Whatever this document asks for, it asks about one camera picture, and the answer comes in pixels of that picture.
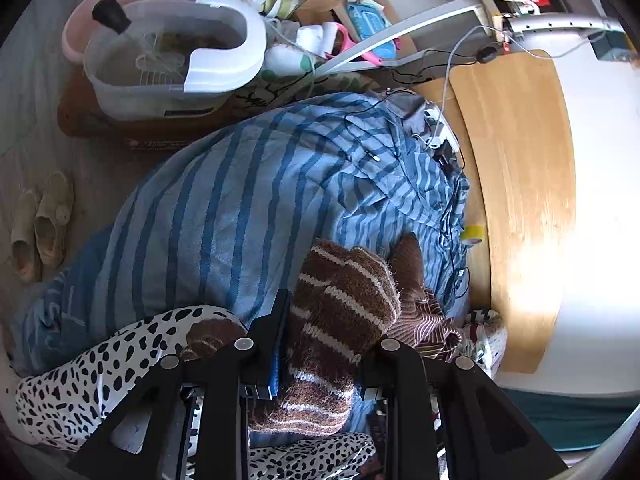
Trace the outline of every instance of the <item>plastic storage container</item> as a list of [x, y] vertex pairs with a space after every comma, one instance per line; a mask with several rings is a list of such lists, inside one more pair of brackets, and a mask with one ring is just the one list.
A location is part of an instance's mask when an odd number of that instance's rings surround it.
[[[240, 0], [146, 0], [124, 6], [131, 25], [118, 35], [100, 26], [84, 53], [84, 72], [108, 116], [131, 121], [209, 113], [258, 73], [266, 38], [260, 15]], [[183, 73], [141, 69], [146, 37], [160, 54], [185, 57]]]

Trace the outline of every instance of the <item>yellow tape roll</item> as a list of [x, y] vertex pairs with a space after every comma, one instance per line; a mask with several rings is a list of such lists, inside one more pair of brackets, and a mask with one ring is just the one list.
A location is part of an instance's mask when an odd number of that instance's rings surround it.
[[460, 241], [463, 245], [478, 245], [484, 239], [484, 226], [468, 225], [460, 235]]

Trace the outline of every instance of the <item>bedsheet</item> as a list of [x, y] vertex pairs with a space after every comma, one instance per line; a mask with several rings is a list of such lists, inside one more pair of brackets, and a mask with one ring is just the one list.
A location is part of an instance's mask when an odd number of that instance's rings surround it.
[[415, 232], [425, 283], [446, 311], [464, 267], [468, 181], [423, 151], [423, 98], [383, 98], [319, 96], [172, 156], [15, 319], [18, 373], [44, 373], [180, 306], [223, 306], [249, 325], [279, 287], [292, 290], [318, 237], [387, 256]]

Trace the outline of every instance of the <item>black metal frame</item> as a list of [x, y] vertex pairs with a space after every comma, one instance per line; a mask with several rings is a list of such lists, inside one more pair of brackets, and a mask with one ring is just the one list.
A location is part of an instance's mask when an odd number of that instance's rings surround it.
[[[184, 478], [195, 400], [203, 396], [198, 447], [206, 452], [197, 455], [196, 478], [248, 478], [246, 398], [271, 400], [277, 394], [274, 378], [289, 298], [289, 291], [281, 289], [271, 313], [254, 321], [243, 338], [253, 342], [250, 348], [229, 344], [211, 357], [186, 362], [164, 356], [108, 415], [68, 468], [92, 480]], [[128, 424], [128, 417], [140, 413], [147, 414], [141, 449], [121, 449], [112, 435]]]
[[383, 341], [362, 365], [364, 399], [387, 399], [385, 480], [439, 478], [430, 392], [438, 398], [450, 479], [544, 480], [566, 469], [471, 359], [450, 364], [421, 358], [411, 347], [395, 343]]
[[[271, 313], [254, 321], [247, 338], [212, 357], [182, 362], [177, 356], [164, 356], [68, 467], [91, 480], [183, 478], [199, 396], [204, 401], [198, 448], [206, 452], [196, 454], [196, 480], [246, 480], [247, 398], [272, 400], [277, 395], [289, 299], [289, 292], [280, 290]], [[438, 478], [431, 390], [440, 405], [450, 478], [545, 480], [566, 468], [468, 358], [458, 358], [455, 364], [423, 359], [409, 346], [385, 339], [364, 356], [360, 385], [364, 400], [387, 400], [386, 480]], [[141, 413], [146, 413], [146, 431], [129, 431], [131, 417], [139, 423]], [[123, 446], [115, 438], [118, 433], [142, 437]]]

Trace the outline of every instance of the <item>black and white spotted blanket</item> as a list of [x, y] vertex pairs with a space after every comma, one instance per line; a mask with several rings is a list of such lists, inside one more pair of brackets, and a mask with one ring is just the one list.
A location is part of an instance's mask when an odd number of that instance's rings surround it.
[[[198, 323], [219, 320], [237, 324], [228, 310], [201, 305], [147, 317], [119, 330], [73, 361], [47, 374], [23, 379], [14, 392], [17, 421], [36, 442], [76, 451], [135, 386], [139, 378], [166, 354], [180, 354]], [[193, 415], [187, 478], [194, 475], [202, 400]], [[342, 433], [290, 446], [250, 452], [250, 480], [348, 480], [375, 453], [363, 433]]]

